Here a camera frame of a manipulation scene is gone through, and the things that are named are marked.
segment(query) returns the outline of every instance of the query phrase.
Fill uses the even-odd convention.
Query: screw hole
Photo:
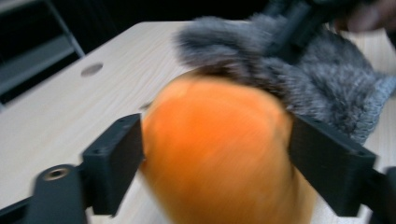
[[[55,170],[51,170],[44,175],[44,180],[51,181],[60,179],[69,174],[69,170],[66,168],[59,168]]]
[[[107,148],[106,147],[99,147],[97,149],[93,150],[94,154],[103,154],[106,153]]]
[[[84,70],[81,72],[82,77],[90,77],[98,73],[101,69],[103,68],[102,63],[95,63],[91,66],[86,67]]]

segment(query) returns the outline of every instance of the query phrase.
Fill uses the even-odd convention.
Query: round hole in table
[[[94,63],[86,68],[84,68],[81,72],[82,77],[90,77],[97,74],[103,68],[103,63]]]

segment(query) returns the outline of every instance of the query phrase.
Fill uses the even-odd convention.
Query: orange object
[[[316,193],[289,161],[291,126],[272,94],[192,71],[149,107],[141,171],[177,224],[309,223]]]

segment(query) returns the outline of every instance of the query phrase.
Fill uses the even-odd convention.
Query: gray fur
[[[376,72],[353,43],[324,28],[297,65],[263,57],[285,22],[264,15],[238,23],[195,20],[176,36],[178,58],[269,91],[290,112],[322,120],[364,144],[395,90],[396,77]]]

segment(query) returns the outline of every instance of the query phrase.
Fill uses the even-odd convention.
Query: light wooden tabletop
[[[0,113],[0,208],[31,194],[35,176],[51,166],[81,163],[80,153],[116,119],[144,112],[172,78],[189,70],[175,57],[172,37],[185,22],[144,22],[7,105]],[[396,74],[395,53],[383,33],[352,36],[374,67]],[[81,74],[102,64],[96,74]],[[386,104],[366,146],[378,169],[396,164],[396,101]],[[336,217],[319,198],[312,223],[365,223]],[[169,223],[138,173],[119,214],[89,217],[92,223]]]

